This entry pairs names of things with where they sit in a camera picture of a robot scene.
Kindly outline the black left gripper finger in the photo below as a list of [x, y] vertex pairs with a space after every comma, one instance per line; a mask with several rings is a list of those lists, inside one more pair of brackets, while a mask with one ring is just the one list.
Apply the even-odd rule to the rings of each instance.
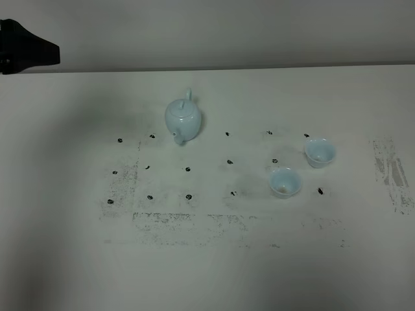
[[13, 19], [1, 20], [1, 74], [60, 64], [60, 48], [29, 32]]

